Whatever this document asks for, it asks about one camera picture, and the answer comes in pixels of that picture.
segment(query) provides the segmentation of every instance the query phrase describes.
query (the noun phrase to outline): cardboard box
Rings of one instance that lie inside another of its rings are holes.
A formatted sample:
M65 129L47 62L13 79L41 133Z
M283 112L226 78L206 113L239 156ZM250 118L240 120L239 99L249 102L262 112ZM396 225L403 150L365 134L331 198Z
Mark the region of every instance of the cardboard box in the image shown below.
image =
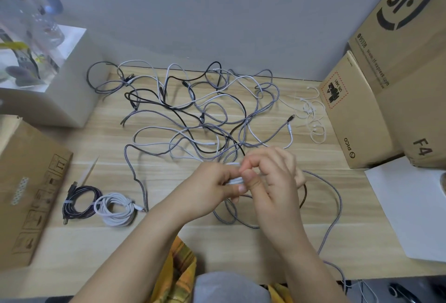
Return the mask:
M31 262L72 155L20 117L0 116L0 270Z
M411 163L446 167L446 0L381 0L349 45Z
M321 82L319 91L350 168L370 167L402 154L350 51Z

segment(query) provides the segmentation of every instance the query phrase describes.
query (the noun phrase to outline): white wall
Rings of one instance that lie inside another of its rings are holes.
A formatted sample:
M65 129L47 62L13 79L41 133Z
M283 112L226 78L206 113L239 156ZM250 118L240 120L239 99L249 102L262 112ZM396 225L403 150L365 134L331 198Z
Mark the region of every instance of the white wall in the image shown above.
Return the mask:
M379 0L62 0L60 23L88 28L115 62L214 60L254 74L322 80Z

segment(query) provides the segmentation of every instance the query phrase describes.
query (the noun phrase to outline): hand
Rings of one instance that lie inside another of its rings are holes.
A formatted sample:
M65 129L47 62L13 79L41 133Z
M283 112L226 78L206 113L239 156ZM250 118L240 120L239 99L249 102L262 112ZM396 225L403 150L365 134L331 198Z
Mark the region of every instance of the hand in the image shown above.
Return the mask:
M246 193L243 184L224 185L237 177L237 166L203 162L165 200L171 201L172 211L179 213L185 224L211 213L224 199Z
M252 170L259 167L266 182ZM276 147L257 148L242 161L240 172L253 196L259 226L276 251L286 257L309 245L299 211L298 188L305 183L293 154Z

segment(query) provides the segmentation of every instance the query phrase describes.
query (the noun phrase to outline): desk surface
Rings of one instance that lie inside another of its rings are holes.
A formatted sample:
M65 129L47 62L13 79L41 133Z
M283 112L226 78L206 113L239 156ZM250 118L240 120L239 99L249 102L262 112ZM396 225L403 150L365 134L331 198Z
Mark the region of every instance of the desk surface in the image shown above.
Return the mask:
M147 69L140 68L128 68L125 72L151 74ZM184 76L181 71L172 73L178 77ZM158 70L158 74L164 76L165 70ZM190 77L198 75L197 72L189 73ZM170 82L168 97L171 104L173 98L175 104L190 100L184 87L173 80ZM281 99L291 104L297 103L294 101L295 94L298 97L315 95L315 91L307 89L307 86L317 86L319 83L291 79L275 79L274 82L280 87ZM142 78L134 86L155 89L155 82ZM200 97L212 90L208 85L198 85L194 91ZM254 109L254 98L241 86L233 85L229 92L239 97L248 111ZM124 89L99 101L83 129L42 129L70 148L74 157L32 264L27 268L0 273L0 297L75 294L142 219L144 214L139 213L133 225L125 228L107 227L97 216L70 221L65 226L62 224L61 206L66 190L98 155L100 158L86 183L100 188L104 193L121 192L142 205L141 190L132 179L123 148L131 142L133 133L143 126L169 127L171 124L158 115L142 113L133 116L122 128L120 121L131 111L123 94ZM221 98L221 102L230 118L241 117L241 110L233 101ZM151 106L151 109L172 116L171 112L159 106ZM209 108L209 111L221 114L217 107ZM258 137L266 138L292 113L291 109L277 102L270 111L254 118L251 126ZM445 264L412 260L404 255L364 172L348 168L328 117L324 116L322 122L326 126L327 138L325 143L318 145L311 141L304 121L294 119L291 123L294 142L289 148L296 154L301 168L329 180L343 198L342 217L332 230L321 257L341 267L349 279L446 274ZM195 133L198 139L214 140L202 130L195 130ZM158 129L141 136L148 142L166 141L168 137L170 134ZM255 142L251 136L248 136L248 140ZM286 127L271 141L277 146L288 143ZM150 207L189 176L199 163L139 155L133 149L129 150L129 158L139 178L146 184ZM337 197L323 182L312 176L307 179L308 197L301 210L302 219L312 244L318 247L337 214ZM79 208L89 202L91 198L85 195L79 199ZM227 215L222 205L218 211L223 217ZM240 200L238 211L242 219L256 223L249 199ZM197 255L199 273L223 270L240 273L258 283L285 281L278 256L259 230L240 224L227 226L211 214L190 222L179 235Z

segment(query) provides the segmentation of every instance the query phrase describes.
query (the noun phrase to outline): finger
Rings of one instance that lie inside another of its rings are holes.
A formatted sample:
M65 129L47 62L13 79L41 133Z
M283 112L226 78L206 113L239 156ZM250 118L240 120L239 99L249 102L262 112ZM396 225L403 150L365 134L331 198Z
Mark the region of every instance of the finger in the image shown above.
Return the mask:
M247 189L243 184L226 184L226 186L218 186L218 190L221 193L221 200L231 199L238 197L241 194L246 193Z
M298 186L298 189L306 183L304 172L300 168L296 167L296 176L294 177L294 180L296 181L296 186Z
M241 176L237 165L225 165L218 163L218 169L220 173L219 182L221 184Z
M243 182L246 188L251 191L253 202L255 206L262 205L271 201L266 192L265 185L260 176L252 169L247 169L242 172Z
M259 167L260 171L266 176L283 173L276 162L264 154L246 155L239 170L243 174L243 171L255 167Z
M283 157L276 151L275 147L260 147L255 150L251 150L248 155L252 154L263 154L272 159L276 164L281 167L283 170L287 168L287 164L285 163Z
M282 157L282 159L284 160L284 162L285 162L288 170L290 171L290 173L292 175L295 175L296 174L296 156L294 156L293 154L287 152L283 148L274 147L274 149Z
M288 167L284 161L284 159L282 158L282 156L280 154L277 153L276 149L271 148L271 147L263 147L263 148L257 148L254 151L250 152L250 154L247 154L245 156L245 158L242 161L242 164L240 166L240 171L244 171L245 169L252 169L253 167L250 167L249 163L245 162L245 159L247 156L252 156L252 155L264 155L268 158L270 158L271 160L273 160L276 165L278 165L282 170L284 171L288 171Z

